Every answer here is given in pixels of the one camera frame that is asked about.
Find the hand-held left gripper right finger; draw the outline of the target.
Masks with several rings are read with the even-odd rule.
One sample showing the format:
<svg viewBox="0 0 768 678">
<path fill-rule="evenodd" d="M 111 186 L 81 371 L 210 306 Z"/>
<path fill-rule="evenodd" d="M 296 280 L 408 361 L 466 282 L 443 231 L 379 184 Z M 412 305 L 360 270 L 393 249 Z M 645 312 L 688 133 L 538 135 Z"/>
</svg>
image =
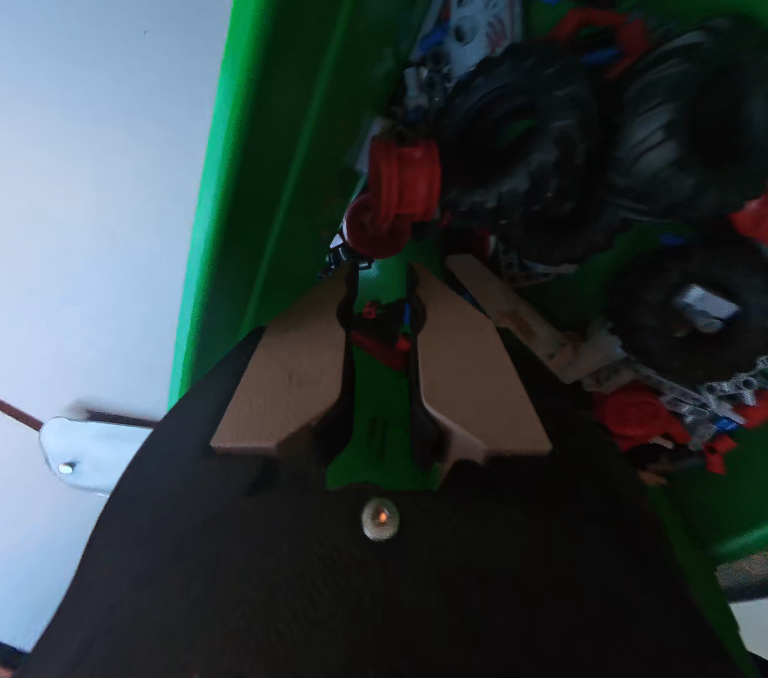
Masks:
<svg viewBox="0 0 768 678">
<path fill-rule="evenodd" d="M 416 335 L 418 400 L 437 427 L 442 470 L 461 461 L 545 456 L 552 443 L 494 323 L 414 263 L 424 323 Z"/>
</svg>

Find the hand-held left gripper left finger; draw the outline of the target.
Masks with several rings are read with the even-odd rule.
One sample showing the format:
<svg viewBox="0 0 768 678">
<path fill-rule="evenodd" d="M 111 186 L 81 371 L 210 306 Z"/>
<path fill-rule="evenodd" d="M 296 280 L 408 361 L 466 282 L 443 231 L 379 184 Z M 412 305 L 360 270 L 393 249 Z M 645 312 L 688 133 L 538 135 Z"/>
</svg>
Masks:
<svg viewBox="0 0 768 678">
<path fill-rule="evenodd" d="M 266 325 L 210 440 L 215 453 L 312 457 L 316 427 L 342 397 L 339 311 L 356 282 L 356 268 L 344 263 Z"/>
</svg>

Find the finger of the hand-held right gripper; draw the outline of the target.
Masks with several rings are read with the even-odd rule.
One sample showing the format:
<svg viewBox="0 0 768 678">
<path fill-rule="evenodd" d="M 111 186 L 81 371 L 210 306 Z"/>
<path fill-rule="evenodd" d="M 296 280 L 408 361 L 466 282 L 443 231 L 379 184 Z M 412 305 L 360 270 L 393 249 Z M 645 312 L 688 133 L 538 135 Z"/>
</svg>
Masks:
<svg viewBox="0 0 768 678">
<path fill-rule="evenodd" d="M 552 373 L 572 374 L 578 347 L 483 262 L 453 254 L 446 268 L 498 328 L 511 331 Z"/>
</svg>

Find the small red lego piece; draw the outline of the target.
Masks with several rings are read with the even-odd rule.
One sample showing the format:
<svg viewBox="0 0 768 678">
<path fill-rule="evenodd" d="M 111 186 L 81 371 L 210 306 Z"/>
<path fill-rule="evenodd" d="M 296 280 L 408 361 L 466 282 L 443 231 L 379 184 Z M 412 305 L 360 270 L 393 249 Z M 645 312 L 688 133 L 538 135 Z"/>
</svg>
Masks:
<svg viewBox="0 0 768 678">
<path fill-rule="evenodd" d="M 405 299 L 389 303 L 367 301 L 352 318 L 352 344 L 383 366 L 396 372 L 406 371 L 413 341 L 410 311 Z"/>
</svg>

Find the green plastic bin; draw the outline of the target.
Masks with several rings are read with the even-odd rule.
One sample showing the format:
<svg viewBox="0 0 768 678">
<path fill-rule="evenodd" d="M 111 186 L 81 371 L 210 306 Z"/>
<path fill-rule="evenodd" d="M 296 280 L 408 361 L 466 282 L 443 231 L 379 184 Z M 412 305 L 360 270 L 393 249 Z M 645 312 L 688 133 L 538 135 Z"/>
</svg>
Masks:
<svg viewBox="0 0 768 678">
<path fill-rule="evenodd" d="M 290 304 L 352 194 L 429 0 L 234 0 L 181 300 L 169 404 Z M 766 0 L 631 0 L 692 18 Z"/>
</svg>

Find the black lego tire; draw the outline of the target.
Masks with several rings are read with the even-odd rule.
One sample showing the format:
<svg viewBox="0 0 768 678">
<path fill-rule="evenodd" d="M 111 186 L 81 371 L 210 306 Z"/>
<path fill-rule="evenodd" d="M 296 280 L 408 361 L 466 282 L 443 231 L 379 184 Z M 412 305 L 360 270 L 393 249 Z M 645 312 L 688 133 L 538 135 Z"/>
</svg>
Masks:
<svg viewBox="0 0 768 678">
<path fill-rule="evenodd" d="M 767 181 L 767 33 L 726 15 L 653 50 L 620 96 L 609 198 L 644 217 L 707 221 Z"/>
<path fill-rule="evenodd" d="M 736 306 L 714 333 L 677 306 L 698 287 Z M 744 243 L 663 247 L 632 261 L 607 288 L 605 316 L 624 351 L 683 385 L 754 370 L 767 347 L 766 258 Z"/>
<path fill-rule="evenodd" d="M 442 209 L 493 226 L 564 216 L 581 197 L 599 128 L 589 74 L 557 42 L 515 43 L 481 60 L 436 118 Z"/>
</svg>

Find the red lego wheel hub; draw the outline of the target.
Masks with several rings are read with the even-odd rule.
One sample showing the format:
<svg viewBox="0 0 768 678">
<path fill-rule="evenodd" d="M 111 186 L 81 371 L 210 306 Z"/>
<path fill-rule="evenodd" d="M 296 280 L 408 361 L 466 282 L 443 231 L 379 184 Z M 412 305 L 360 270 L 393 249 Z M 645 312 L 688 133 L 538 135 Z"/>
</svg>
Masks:
<svg viewBox="0 0 768 678">
<path fill-rule="evenodd" d="M 630 383 L 609 394 L 591 395 L 594 416 L 622 453 L 664 436 L 677 444 L 690 441 L 681 421 L 646 385 Z"/>
<path fill-rule="evenodd" d="M 401 145 L 375 136 L 368 165 L 367 188 L 347 208 L 342 236 L 359 255 L 387 259 L 404 249 L 415 224 L 436 215 L 442 182 L 438 148 L 431 140 Z"/>
</svg>

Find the grey lego beam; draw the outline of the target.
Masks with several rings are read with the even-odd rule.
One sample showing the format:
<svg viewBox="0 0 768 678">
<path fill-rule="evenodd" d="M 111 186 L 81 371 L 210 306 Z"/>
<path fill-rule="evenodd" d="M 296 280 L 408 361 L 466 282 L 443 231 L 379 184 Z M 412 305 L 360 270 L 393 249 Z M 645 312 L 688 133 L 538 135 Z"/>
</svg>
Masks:
<svg viewBox="0 0 768 678">
<path fill-rule="evenodd" d="M 686 424 L 707 422 L 714 426 L 717 420 L 725 419 L 746 426 L 747 414 L 757 413 L 759 405 L 766 401 L 766 355 L 759 357 L 749 372 L 697 385 L 666 379 L 637 363 L 633 368 L 641 382 L 658 392 L 667 411 L 680 416 Z"/>
</svg>

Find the red curved lego piece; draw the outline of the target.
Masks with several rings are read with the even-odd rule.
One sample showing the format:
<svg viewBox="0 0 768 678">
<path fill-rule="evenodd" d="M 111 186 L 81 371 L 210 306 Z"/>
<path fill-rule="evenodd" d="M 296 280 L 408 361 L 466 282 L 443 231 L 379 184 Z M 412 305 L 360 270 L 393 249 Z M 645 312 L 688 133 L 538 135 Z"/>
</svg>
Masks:
<svg viewBox="0 0 768 678">
<path fill-rule="evenodd" d="M 651 48 L 642 19 L 592 7 L 570 10 L 548 38 L 586 69 L 600 72 L 606 82 L 618 80 Z"/>
</svg>

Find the white bracket with screw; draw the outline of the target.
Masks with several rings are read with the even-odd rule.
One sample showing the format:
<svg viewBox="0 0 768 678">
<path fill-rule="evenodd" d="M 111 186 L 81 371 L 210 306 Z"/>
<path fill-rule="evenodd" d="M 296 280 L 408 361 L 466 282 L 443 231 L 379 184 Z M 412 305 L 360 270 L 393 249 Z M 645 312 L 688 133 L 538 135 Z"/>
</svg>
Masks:
<svg viewBox="0 0 768 678">
<path fill-rule="evenodd" d="M 107 496 L 153 432 L 151 427 L 54 417 L 38 432 L 53 475 L 71 489 Z"/>
</svg>

